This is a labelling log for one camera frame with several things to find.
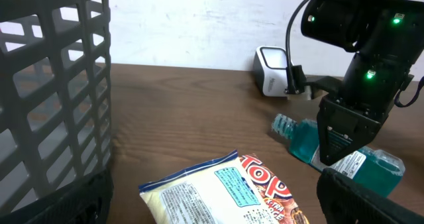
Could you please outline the orange candy bar wrapper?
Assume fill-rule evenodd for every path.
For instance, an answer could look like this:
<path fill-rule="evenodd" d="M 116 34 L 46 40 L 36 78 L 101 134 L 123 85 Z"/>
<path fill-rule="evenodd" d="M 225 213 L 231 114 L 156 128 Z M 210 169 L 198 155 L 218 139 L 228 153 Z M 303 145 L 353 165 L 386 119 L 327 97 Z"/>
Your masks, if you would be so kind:
<path fill-rule="evenodd" d="M 279 224 L 309 224 L 289 188 L 255 154 L 239 156 L 239 160 Z"/>

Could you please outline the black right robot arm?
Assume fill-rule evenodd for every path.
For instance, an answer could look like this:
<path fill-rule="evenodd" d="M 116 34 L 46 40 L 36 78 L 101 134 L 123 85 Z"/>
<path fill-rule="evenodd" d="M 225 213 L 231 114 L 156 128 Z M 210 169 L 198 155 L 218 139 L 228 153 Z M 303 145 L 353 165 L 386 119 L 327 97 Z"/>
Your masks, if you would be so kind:
<path fill-rule="evenodd" d="M 371 143 L 399 105 L 423 51 L 423 0 L 310 0 L 301 32 L 353 55 L 342 80 L 305 80 L 326 93 L 317 125 L 321 162 L 332 165 Z"/>

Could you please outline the white snack bag blue edges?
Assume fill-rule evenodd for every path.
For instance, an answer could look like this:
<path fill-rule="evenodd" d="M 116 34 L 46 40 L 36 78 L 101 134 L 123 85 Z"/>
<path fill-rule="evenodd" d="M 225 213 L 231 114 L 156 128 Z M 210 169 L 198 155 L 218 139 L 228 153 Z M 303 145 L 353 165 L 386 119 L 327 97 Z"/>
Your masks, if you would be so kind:
<path fill-rule="evenodd" d="M 138 191 L 157 223 L 277 222 L 236 150 L 139 185 Z"/>

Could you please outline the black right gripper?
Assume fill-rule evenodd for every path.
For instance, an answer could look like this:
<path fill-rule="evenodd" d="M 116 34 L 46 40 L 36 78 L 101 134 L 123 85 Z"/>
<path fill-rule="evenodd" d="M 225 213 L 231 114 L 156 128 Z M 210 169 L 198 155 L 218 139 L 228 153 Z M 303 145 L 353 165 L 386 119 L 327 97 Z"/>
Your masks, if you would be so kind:
<path fill-rule="evenodd" d="M 408 69 L 355 68 L 319 104 L 320 161 L 331 166 L 374 140 L 400 94 L 411 83 Z M 423 224 L 423 216 L 379 196 L 331 168 L 322 171 L 317 197 L 328 224 Z"/>

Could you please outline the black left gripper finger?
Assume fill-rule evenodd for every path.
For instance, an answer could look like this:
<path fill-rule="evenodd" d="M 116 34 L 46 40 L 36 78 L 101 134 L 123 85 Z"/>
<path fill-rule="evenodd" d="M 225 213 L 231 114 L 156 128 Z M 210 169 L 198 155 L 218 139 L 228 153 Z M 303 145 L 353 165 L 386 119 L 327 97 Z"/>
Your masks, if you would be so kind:
<path fill-rule="evenodd" d="M 111 172 L 88 174 L 1 217 L 1 224 L 106 223 L 114 192 Z"/>

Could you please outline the teal mouthwash bottle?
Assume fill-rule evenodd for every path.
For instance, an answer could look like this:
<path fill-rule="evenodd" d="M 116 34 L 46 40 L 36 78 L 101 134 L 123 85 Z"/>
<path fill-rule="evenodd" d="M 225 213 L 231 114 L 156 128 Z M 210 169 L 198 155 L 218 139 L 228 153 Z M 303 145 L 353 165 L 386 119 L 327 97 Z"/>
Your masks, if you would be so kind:
<path fill-rule="evenodd" d="M 317 122 L 304 119 L 297 122 L 285 115 L 276 115 L 272 130 L 291 141 L 289 152 L 318 171 L 327 165 L 320 161 Z M 367 146 L 345 156 L 330 167 L 381 196 L 388 196 L 405 173 L 403 161 L 383 150 Z"/>

